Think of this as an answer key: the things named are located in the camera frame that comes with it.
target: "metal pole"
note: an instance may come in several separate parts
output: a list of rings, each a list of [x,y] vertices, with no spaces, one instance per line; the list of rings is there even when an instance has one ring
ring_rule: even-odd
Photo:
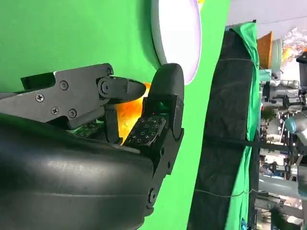
[[[296,199],[307,200],[307,197],[298,193],[298,183],[259,175],[259,190],[268,193],[290,196]]]

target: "orange object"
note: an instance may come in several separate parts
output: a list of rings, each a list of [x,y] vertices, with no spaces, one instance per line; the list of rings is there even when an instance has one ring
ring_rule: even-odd
[[[257,50],[259,54],[260,66],[263,69],[271,68],[272,44],[273,44],[272,31],[257,40]]]
[[[150,84],[145,83],[145,86],[146,92],[143,97],[147,97]],[[134,124],[142,114],[143,97],[132,102],[121,103],[115,106],[117,110],[119,136],[123,138],[123,142],[126,140]]]

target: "wall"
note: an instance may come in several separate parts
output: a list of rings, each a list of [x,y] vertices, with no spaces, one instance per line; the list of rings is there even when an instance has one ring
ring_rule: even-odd
[[[291,28],[307,29],[307,0],[231,0],[227,25],[256,19],[258,37],[280,38]]]

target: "white ring light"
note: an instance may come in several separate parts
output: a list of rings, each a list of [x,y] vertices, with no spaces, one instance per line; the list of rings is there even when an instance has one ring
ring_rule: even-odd
[[[178,63],[185,85],[190,84],[201,57],[197,0],[152,0],[151,16],[154,47],[161,64]]]

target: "black rubber cover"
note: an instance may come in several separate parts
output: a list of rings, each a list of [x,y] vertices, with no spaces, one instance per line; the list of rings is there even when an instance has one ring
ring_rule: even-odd
[[[184,99],[183,71],[179,64],[169,63],[162,65],[154,75],[148,97],[156,95],[177,95]]]
[[[152,176],[138,150],[0,114],[2,230],[137,229]]]

